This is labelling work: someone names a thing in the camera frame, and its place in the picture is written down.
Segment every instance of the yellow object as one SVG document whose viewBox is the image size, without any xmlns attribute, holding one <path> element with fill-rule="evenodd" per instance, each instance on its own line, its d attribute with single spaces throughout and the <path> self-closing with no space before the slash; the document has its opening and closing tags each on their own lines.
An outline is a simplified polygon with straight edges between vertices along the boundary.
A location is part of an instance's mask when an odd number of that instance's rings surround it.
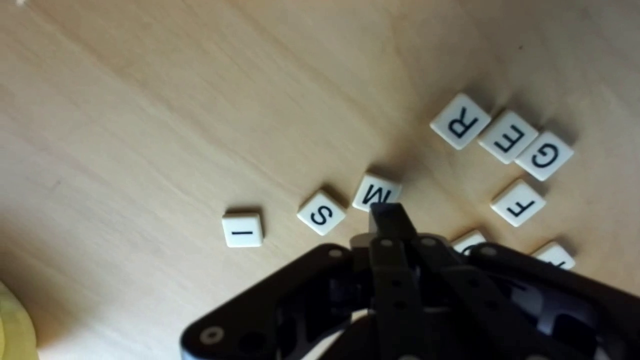
<svg viewBox="0 0 640 360">
<path fill-rule="evenodd" d="M 0 360 L 37 360 L 34 324 L 3 283 L 0 283 Z"/>
</svg>

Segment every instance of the wooden table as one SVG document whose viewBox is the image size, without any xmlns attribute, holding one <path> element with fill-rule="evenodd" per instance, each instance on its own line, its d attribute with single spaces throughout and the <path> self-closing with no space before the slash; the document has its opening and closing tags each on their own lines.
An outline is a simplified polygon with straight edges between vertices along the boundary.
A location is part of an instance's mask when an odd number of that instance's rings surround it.
<svg viewBox="0 0 640 360">
<path fill-rule="evenodd" d="M 640 293 L 640 4 L 632 0 L 0 1 L 0 280 L 41 360 L 178 357 L 194 317 L 326 238 L 296 220 L 321 183 L 404 178 L 423 231 L 522 252 L 562 238 L 576 272 Z M 548 207 L 488 205 L 522 176 L 429 117 L 465 89 L 573 143 Z M 265 242 L 220 216 L 260 205 Z"/>
</svg>

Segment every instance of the wood grain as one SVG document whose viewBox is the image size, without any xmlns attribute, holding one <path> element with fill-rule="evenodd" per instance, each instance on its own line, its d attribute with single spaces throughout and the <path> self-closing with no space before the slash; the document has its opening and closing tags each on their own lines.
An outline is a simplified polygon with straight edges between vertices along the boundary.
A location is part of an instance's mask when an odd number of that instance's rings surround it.
<svg viewBox="0 0 640 360">
<path fill-rule="evenodd" d="M 328 238 L 368 168 L 404 179 L 423 231 L 481 226 L 640 293 L 640 4 L 634 0 L 0 1 L 0 280 L 41 360 L 176 357 L 181 327 Z M 428 121 L 457 89 L 569 140 L 548 207 L 511 229 L 488 202 L 522 176 Z M 220 216 L 260 205 L 260 250 Z"/>
</svg>

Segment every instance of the light wood surface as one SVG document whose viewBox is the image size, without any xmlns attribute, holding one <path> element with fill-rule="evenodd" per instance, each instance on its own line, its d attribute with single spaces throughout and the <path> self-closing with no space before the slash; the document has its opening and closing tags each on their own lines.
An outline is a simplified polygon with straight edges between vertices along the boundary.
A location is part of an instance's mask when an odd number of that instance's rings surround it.
<svg viewBox="0 0 640 360">
<path fill-rule="evenodd" d="M 640 4 L 632 0 L 0 1 L 0 280 L 41 360 L 178 357 L 181 327 L 320 242 L 296 220 L 321 183 L 404 179 L 423 231 L 531 252 L 640 293 Z M 429 117 L 457 89 L 573 143 L 548 207 L 488 205 L 522 176 Z M 265 242 L 220 216 L 260 205 Z"/>
</svg>

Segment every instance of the black letter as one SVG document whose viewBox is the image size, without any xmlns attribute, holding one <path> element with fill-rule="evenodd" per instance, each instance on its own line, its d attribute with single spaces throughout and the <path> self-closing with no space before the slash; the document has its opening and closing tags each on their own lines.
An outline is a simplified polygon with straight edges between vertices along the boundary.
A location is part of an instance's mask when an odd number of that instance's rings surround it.
<svg viewBox="0 0 640 360">
<path fill-rule="evenodd" d="M 363 193 L 362 204 L 372 202 L 372 197 L 376 197 L 376 196 L 378 196 L 378 202 L 385 202 L 388 196 L 392 193 L 392 190 L 385 190 L 385 193 L 382 193 L 382 192 L 384 192 L 382 187 L 376 187 L 374 192 L 372 192 L 372 190 L 374 190 L 374 185 L 369 183 L 368 190 L 365 190 L 365 193 Z"/>
<path fill-rule="evenodd" d="M 474 117 L 471 121 L 463 121 L 465 115 L 465 107 L 460 110 L 460 115 L 448 121 L 448 129 L 457 135 L 463 138 L 463 134 L 474 127 L 474 123 L 478 121 L 478 117 Z"/>
<path fill-rule="evenodd" d="M 533 200 L 529 200 L 525 205 L 524 204 L 520 204 L 520 202 L 516 202 L 516 205 L 517 205 L 517 212 L 516 209 L 511 209 L 511 207 L 505 207 L 511 216 L 522 216 L 529 205 L 533 205 L 535 202 Z"/>
<path fill-rule="evenodd" d="M 538 154 L 539 156 L 550 156 L 550 160 L 548 161 L 538 161 Z M 544 145 L 538 147 L 538 154 L 533 154 L 533 157 L 531 157 L 533 166 L 546 168 L 546 166 L 550 166 L 550 163 L 553 163 L 558 160 L 560 149 L 553 143 L 544 143 Z"/>
<path fill-rule="evenodd" d="M 317 207 L 320 220 L 315 217 L 315 212 L 312 212 L 312 222 L 314 223 L 326 223 L 326 217 L 334 217 L 334 212 L 328 205 Z"/>
<path fill-rule="evenodd" d="M 516 138 L 501 134 L 501 138 L 508 140 L 508 145 L 494 142 L 494 145 L 500 147 L 501 151 L 509 151 L 514 143 L 517 143 L 524 138 L 524 132 L 517 125 L 511 123 L 509 127 L 516 132 Z"/>
</svg>

